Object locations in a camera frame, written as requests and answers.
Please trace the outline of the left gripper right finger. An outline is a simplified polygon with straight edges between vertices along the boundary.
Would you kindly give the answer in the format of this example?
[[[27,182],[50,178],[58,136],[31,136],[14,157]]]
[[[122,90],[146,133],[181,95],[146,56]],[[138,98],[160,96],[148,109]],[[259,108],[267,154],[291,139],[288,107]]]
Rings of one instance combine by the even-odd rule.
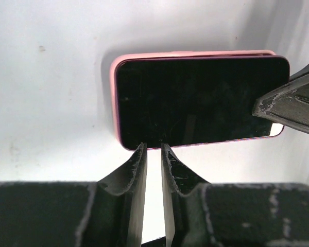
[[[199,186],[209,184],[161,145],[161,173],[166,246],[186,246],[187,235],[203,228]]]

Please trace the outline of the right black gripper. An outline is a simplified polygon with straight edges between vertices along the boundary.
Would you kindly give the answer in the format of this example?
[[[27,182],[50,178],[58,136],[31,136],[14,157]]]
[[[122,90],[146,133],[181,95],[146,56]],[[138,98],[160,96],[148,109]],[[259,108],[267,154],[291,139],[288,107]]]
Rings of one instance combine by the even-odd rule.
[[[309,134],[309,79],[301,79],[307,74],[309,64],[290,76],[291,83],[256,100],[252,115]]]

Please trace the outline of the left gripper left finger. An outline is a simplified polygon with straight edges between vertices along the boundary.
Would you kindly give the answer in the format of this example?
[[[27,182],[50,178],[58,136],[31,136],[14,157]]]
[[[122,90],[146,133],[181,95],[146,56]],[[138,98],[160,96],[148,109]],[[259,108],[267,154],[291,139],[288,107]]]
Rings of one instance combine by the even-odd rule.
[[[76,182],[89,197],[75,230],[75,246],[141,246],[147,145],[97,182]]]

